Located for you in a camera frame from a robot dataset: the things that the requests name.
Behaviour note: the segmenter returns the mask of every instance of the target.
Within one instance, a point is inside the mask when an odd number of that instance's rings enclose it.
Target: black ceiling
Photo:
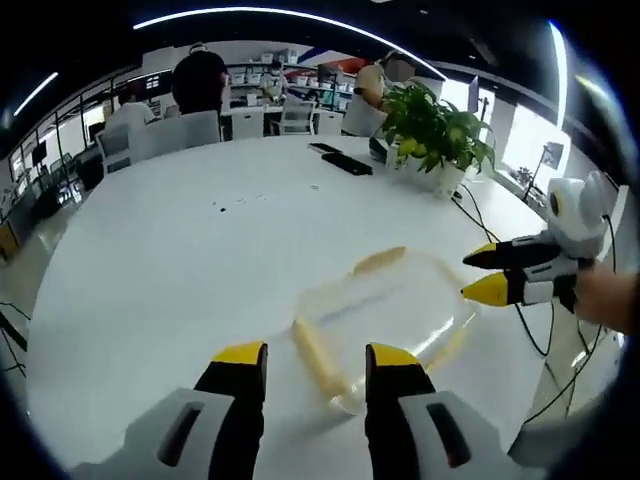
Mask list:
[[[321,46],[344,53],[376,58],[387,48],[366,37],[306,19],[258,13],[194,16],[134,31],[132,26],[161,15],[195,8],[251,5],[289,8],[343,21],[379,34],[423,58],[485,70],[521,84],[556,102],[556,65],[553,44],[544,18],[556,18],[577,49],[605,66],[623,92],[631,86],[624,66],[613,58],[624,54],[624,35],[630,30],[623,12],[597,10],[585,4],[558,6],[558,2],[527,2],[528,9],[498,2],[403,1],[375,4],[369,0],[271,0],[170,2],[115,0],[82,4],[23,1],[4,12],[0,39],[5,47],[0,76],[0,113],[17,105],[53,71],[60,73],[41,95],[12,122],[0,126],[0,155],[12,149],[44,114],[91,81],[115,69],[139,63],[142,53],[163,46],[194,41],[231,39],[277,40]],[[573,89],[568,113],[598,136],[601,122],[586,95]]]

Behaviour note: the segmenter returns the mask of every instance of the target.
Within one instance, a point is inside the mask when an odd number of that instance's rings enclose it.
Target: green leaves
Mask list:
[[[419,171],[429,172],[444,162],[461,170],[475,164],[480,170],[485,158],[494,167],[495,143],[489,146],[479,139],[480,133],[491,131],[491,127],[474,114],[459,111],[451,102],[438,104],[436,95],[421,83],[394,87],[385,102],[389,106],[382,126],[385,140],[389,145],[398,137],[411,140],[415,147],[407,155],[423,158]]]

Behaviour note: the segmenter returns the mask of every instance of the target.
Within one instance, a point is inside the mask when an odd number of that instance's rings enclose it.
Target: human hand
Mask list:
[[[597,262],[577,274],[576,314],[588,322],[629,334],[635,289],[635,274],[616,274]]]

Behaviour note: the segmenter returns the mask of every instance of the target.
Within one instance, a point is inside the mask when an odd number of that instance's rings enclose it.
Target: round white table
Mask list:
[[[311,141],[371,164],[373,176],[321,160]],[[193,387],[216,351],[285,331],[300,291],[363,256],[407,245],[465,281],[484,276],[461,262],[486,243],[482,230],[452,202],[387,173],[367,140],[286,136],[194,148],[107,176],[59,243],[30,324],[31,419],[62,465],[109,456],[129,423],[175,388]],[[469,187],[500,238],[544,228],[494,181]],[[474,213],[468,198],[464,205]],[[546,345],[549,306],[524,312]],[[507,450],[543,364],[513,308],[483,307],[464,348],[432,380],[495,425]],[[267,398],[255,478],[371,478],[362,415],[278,439],[270,418],[283,408]]]

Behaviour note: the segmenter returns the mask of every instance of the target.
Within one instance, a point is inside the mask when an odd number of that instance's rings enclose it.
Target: person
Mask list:
[[[118,94],[120,108],[107,119],[104,126],[105,130],[110,130],[123,124],[128,125],[129,130],[135,130],[156,119],[147,104],[137,101],[134,92],[135,90],[131,85],[127,85],[120,91]]]
[[[305,102],[315,102],[316,106],[320,103],[320,95],[316,90],[309,90],[307,94],[304,96]]]
[[[219,114],[227,73],[220,55],[208,51],[203,43],[192,45],[171,76],[171,93],[180,113],[215,110]]]
[[[549,479],[635,477],[640,431],[640,282],[636,273],[614,273],[602,264],[578,273],[576,314],[627,335],[618,376],[606,391],[578,444],[555,465]]]
[[[415,75],[408,59],[391,51],[382,60],[364,67],[356,77],[354,95],[342,122],[342,133],[352,137],[373,137],[385,119],[385,90]]]
[[[271,62],[271,70],[262,75],[260,79],[260,88],[262,94],[272,103],[279,102],[287,92],[289,86],[284,72],[282,71],[282,63],[278,60]]]

